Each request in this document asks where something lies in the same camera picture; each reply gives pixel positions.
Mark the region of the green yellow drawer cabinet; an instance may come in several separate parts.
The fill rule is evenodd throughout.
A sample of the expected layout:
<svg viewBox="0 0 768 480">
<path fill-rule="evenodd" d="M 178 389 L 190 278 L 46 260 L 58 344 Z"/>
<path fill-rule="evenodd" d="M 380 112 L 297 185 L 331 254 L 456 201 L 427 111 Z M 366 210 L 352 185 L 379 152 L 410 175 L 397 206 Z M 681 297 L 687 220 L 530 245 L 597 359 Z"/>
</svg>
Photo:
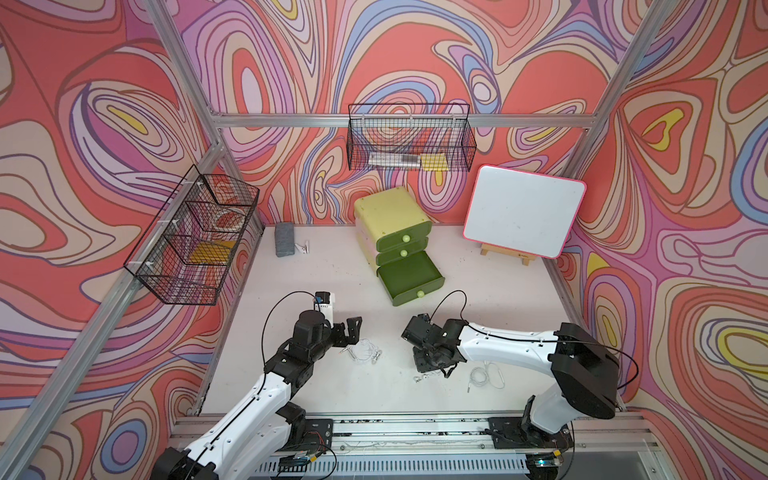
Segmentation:
<svg viewBox="0 0 768 480">
<path fill-rule="evenodd" d="M 445 278 L 427 253 L 433 223 L 404 187 L 354 203 L 357 240 L 393 306 L 443 287 Z"/>
</svg>

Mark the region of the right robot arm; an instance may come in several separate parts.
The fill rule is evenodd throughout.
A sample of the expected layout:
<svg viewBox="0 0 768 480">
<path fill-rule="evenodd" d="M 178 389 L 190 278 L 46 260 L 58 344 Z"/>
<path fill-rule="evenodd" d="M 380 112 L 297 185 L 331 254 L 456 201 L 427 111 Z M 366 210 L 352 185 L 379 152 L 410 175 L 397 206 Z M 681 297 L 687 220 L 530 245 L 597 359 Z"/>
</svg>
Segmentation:
<svg viewBox="0 0 768 480">
<path fill-rule="evenodd" d="M 580 417 L 616 416 L 620 364 L 609 349 L 582 327 L 564 322 L 559 329 L 518 332 L 493 329 L 464 319 L 440 326 L 427 314 L 411 318 L 402 338 L 412 345 L 421 373 L 449 377 L 461 363 L 495 362 L 550 376 L 554 384 L 526 402 L 519 417 L 494 417 L 487 434 L 497 448 L 568 449 L 566 431 Z"/>
</svg>

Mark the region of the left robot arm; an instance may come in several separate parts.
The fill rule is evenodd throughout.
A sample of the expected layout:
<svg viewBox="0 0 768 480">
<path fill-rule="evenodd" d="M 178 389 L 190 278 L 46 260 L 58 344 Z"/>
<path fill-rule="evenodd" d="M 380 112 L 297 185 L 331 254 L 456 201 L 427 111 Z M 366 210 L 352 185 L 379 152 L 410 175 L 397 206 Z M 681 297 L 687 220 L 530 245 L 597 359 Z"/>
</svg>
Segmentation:
<svg viewBox="0 0 768 480">
<path fill-rule="evenodd" d="M 255 386 L 197 440 L 182 450 L 167 448 L 149 478 L 250 478 L 272 454 L 304 435 L 305 410 L 292 398 L 329 349 L 358 343 L 362 323 L 361 317 L 331 323 L 323 311 L 302 312 Z"/>
</svg>

